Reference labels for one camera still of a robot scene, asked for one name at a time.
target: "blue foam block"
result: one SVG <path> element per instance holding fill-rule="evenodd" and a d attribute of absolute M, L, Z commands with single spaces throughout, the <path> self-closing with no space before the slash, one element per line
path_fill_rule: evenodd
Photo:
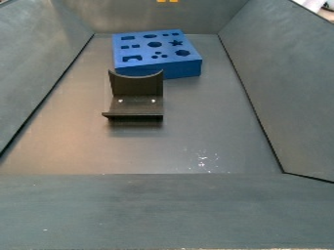
<path fill-rule="evenodd" d="M 116 70 L 145 76 L 165 70 L 165 79 L 200 76 L 202 57 L 181 29 L 113 35 Z"/>

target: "white object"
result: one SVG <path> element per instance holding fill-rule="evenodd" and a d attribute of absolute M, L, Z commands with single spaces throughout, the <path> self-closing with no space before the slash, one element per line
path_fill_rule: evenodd
<path fill-rule="evenodd" d="M 325 3 L 327 0 L 307 0 L 304 5 L 307 8 L 309 8 L 313 12 L 317 13 Z"/>

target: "yellow object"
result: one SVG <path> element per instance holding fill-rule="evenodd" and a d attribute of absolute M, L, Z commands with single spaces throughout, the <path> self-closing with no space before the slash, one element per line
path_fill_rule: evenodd
<path fill-rule="evenodd" d="M 157 0 L 158 3 L 166 3 L 169 0 Z M 170 3 L 180 3 L 180 0 L 170 0 Z"/>

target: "bin floor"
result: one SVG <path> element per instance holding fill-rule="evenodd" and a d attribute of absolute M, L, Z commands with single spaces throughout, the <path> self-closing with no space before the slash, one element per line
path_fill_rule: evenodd
<path fill-rule="evenodd" d="M 112 39 L 97 35 L 0 159 L 0 174 L 281 174 L 217 35 L 202 76 L 165 81 L 162 123 L 113 124 Z"/>

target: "circular hole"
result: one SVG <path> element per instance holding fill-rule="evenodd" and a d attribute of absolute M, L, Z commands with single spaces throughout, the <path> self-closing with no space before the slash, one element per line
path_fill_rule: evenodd
<path fill-rule="evenodd" d="M 154 35 L 154 34 L 148 34 L 148 35 L 145 35 L 144 37 L 145 37 L 145 38 L 154 38 L 154 37 L 157 37 L 157 35 Z"/>
<path fill-rule="evenodd" d="M 158 47 L 162 46 L 162 43 L 161 43 L 161 42 L 150 42 L 148 45 L 149 45 L 150 47 L 153 47 L 153 48 L 158 48 Z"/>
<path fill-rule="evenodd" d="M 192 54 L 192 52 L 190 52 L 190 51 L 186 51 L 186 50 L 180 50 L 180 51 L 177 51 L 176 53 L 177 53 L 177 55 L 181 56 L 181 57 L 186 57 L 186 56 L 189 56 L 189 55 Z"/>

